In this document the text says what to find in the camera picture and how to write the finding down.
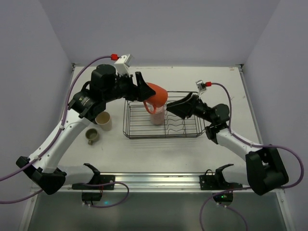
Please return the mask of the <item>small olive green cup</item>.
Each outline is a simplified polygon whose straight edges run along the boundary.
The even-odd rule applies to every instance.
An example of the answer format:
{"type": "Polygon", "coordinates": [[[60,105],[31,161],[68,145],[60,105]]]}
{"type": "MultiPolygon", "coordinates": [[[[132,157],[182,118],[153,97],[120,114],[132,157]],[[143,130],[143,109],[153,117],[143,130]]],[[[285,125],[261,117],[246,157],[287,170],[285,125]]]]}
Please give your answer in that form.
{"type": "Polygon", "coordinates": [[[100,138],[98,131],[94,128],[90,128],[86,131],[85,137],[88,141],[88,145],[93,145],[100,138]]]}

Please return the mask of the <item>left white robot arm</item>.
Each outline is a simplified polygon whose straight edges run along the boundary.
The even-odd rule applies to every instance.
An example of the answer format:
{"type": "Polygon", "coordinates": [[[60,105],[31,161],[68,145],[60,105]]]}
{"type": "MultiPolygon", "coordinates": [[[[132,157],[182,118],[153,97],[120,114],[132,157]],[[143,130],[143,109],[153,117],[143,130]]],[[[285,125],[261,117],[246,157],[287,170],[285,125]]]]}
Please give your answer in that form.
{"type": "Polygon", "coordinates": [[[128,72],[120,73],[119,68],[109,64],[97,66],[90,80],[71,98],[61,122],[45,142],[29,157],[19,157],[17,166],[48,195],[65,185],[99,184],[100,172],[91,164],[79,167],[58,164],[76,137],[95,122],[108,102],[121,98],[143,102],[156,94],[141,72],[136,72],[135,77],[136,84],[128,72]]]}

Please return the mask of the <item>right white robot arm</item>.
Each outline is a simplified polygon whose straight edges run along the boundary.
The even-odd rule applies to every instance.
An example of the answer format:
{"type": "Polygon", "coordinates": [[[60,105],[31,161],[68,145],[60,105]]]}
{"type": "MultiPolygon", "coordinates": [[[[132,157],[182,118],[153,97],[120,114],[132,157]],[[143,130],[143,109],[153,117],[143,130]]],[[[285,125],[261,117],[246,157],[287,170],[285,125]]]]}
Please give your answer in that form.
{"type": "Polygon", "coordinates": [[[262,147],[230,132],[227,124],[230,109],[226,104],[210,107],[190,92],[183,99],[168,103],[167,111],[182,119],[196,116],[209,122],[210,125],[205,128],[207,138],[245,161],[244,167],[226,164],[215,170],[211,180],[220,188],[242,184],[250,186],[256,194],[263,195],[288,183],[289,177],[277,148],[272,145],[262,147]]]}

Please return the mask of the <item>beige plastic tumbler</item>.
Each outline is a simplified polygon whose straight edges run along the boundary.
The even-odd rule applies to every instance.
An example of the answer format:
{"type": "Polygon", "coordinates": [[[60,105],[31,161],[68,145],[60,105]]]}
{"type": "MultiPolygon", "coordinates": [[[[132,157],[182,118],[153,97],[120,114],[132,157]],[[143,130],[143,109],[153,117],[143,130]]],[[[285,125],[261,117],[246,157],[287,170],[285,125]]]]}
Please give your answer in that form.
{"type": "Polygon", "coordinates": [[[95,118],[96,124],[104,131],[112,129],[112,119],[108,112],[101,112],[95,118]]]}

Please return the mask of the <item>orange ceramic mug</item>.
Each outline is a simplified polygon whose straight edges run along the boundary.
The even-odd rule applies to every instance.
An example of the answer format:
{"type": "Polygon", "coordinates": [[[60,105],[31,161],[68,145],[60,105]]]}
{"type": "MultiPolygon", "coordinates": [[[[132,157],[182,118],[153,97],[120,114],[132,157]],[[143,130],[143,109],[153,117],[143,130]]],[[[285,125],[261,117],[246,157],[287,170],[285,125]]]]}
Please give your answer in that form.
{"type": "Polygon", "coordinates": [[[151,96],[149,99],[143,101],[144,107],[146,111],[149,114],[155,114],[157,108],[162,107],[165,105],[167,99],[168,99],[168,92],[164,88],[153,84],[153,83],[147,83],[147,85],[155,91],[155,95],[151,96]],[[150,110],[149,107],[147,106],[147,103],[149,103],[152,107],[153,110],[150,110]]]}

